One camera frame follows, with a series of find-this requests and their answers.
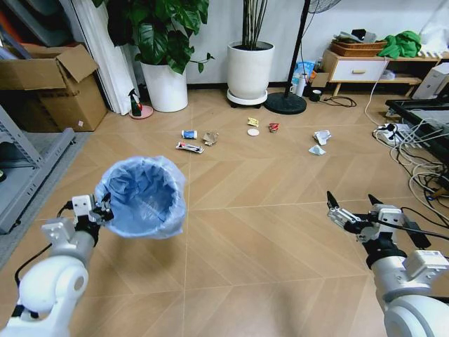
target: fan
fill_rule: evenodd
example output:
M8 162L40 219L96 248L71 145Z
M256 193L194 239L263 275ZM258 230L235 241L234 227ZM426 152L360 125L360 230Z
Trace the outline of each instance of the fan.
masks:
M324 12L341 0L304 0L304 7L302 8L300 31L297 34L295 51L293 53L292 63L290 66L290 72L288 73L288 80L286 83L286 89L283 93L270 93L264 106L276 112L278 114L300 114L306 110L306 101L304 98L296 96L290 92L290 84L293 78L293 72L295 71L297 55L300 51L302 37L304 35L304 26L306 25L307 12L309 13L321 13Z

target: wicker basket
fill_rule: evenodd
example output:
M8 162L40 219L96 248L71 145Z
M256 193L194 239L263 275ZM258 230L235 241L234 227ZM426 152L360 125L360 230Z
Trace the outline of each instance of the wicker basket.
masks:
M387 45L386 41L377 41L373 44L347 44L346 42L332 40L332 43L347 49L383 49Z
M373 48L373 44L367 44L368 46L371 46L371 48L361 48L361 49L357 49L357 48L346 48L344 46L341 45L341 42L332 42L332 44L330 45L330 49L331 51L333 51L334 53L340 55L340 56L358 56L358 57L372 57L372 56L376 56L382 49L383 46L385 46L385 44L377 44L375 46L375 48Z

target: white flower pot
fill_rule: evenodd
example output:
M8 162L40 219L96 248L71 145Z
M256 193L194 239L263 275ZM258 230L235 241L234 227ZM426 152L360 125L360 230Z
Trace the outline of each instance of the white flower pot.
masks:
M259 41L260 51L244 51L235 48L241 41L227 47L227 85L231 94L244 100L256 100L265 95L269 73L272 70L274 46Z
M160 112L174 112L187 104L187 81L185 72L180 75L168 65L142 65L153 109Z

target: cabinet drawer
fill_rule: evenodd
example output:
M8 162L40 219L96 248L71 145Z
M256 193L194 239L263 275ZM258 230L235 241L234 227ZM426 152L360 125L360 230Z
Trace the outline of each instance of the cabinet drawer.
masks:
M377 81L383 73L386 62L338 60L331 81Z

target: power strip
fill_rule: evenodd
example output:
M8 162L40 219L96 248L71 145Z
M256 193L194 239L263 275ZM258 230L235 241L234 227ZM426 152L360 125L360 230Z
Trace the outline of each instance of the power strip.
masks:
M384 124L373 131L375 137L385 144L395 147L401 144L405 139L410 141L410 127L407 124ZM405 144L405 147L419 147L419 144Z

